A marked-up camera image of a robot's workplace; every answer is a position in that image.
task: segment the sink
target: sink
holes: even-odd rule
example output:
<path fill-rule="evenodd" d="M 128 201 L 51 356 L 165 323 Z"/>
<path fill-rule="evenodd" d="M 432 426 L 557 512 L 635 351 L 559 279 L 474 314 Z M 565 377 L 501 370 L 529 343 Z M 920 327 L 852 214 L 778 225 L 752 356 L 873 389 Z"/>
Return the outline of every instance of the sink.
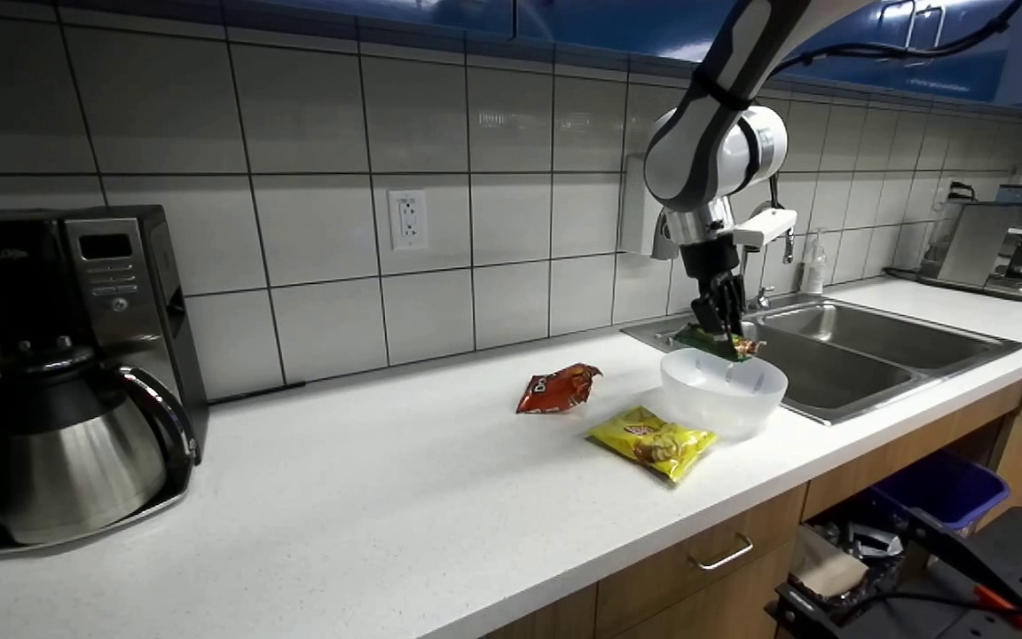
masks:
<path fill-rule="evenodd" d="M 817 421 L 843 421 L 908 387 L 1022 348 L 1018 340 L 822 297 L 778 306 L 757 318 L 759 357 L 789 377 L 784 403 Z M 689 323 L 667 318 L 626 335 L 672 351 L 676 348 L 675 335 Z"/>
<path fill-rule="evenodd" d="M 759 323 L 773 335 L 802 335 L 822 343 L 915 370 L 921 377 L 951 377 L 1022 348 L 1018 340 L 1002 340 L 990 335 L 970 335 L 822 297 L 782 306 L 773 314 L 762 314 Z"/>

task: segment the yellow bag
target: yellow bag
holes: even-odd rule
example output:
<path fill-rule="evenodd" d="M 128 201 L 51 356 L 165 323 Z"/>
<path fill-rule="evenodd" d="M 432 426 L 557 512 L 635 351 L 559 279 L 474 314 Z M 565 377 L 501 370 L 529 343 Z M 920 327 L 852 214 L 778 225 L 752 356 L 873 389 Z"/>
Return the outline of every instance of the yellow bag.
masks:
<path fill-rule="evenodd" d="M 717 443 L 717 432 L 662 421 L 637 403 L 590 430 L 590 441 L 676 485 L 693 473 L 693 465 Z"/>

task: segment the electrical outlet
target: electrical outlet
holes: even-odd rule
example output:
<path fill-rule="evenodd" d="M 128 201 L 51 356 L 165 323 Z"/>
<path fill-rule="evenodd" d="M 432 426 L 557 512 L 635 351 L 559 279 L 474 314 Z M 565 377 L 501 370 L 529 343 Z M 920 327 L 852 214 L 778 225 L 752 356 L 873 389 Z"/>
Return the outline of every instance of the electrical outlet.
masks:
<path fill-rule="evenodd" d="M 427 190 L 390 190 L 393 251 L 430 250 L 430 200 Z"/>

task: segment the coffee pot handle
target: coffee pot handle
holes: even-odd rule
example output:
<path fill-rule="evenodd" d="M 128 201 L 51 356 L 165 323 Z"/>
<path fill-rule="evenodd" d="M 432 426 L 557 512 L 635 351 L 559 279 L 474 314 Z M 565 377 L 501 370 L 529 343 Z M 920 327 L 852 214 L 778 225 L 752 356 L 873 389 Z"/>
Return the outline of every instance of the coffee pot handle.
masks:
<path fill-rule="evenodd" d="M 149 374 L 134 364 L 117 364 L 117 377 L 130 403 L 144 411 L 144 421 L 155 432 L 165 483 L 183 490 L 190 480 L 190 465 L 194 465 L 194 435 L 190 435 L 183 403 L 165 387 L 160 387 L 160 380 L 154 380 Z"/>

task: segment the white countertop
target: white countertop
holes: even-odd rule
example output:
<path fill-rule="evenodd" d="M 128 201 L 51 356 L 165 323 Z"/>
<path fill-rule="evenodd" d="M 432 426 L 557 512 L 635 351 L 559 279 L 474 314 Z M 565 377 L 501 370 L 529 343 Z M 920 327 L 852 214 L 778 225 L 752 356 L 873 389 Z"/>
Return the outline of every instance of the white countertop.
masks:
<path fill-rule="evenodd" d="M 829 297 L 1022 340 L 1022 302 L 921 283 Z M 566 361 L 574 414 L 516 414 Z M 584 443 L 661 382 L 661 351 L 584 338 L 222 403 L 174 512 L 0 560 L 0 634 L 479 634 L 1022 380 L 1022 351 L 843 426 L 778 411 L 676 485 Z"/>

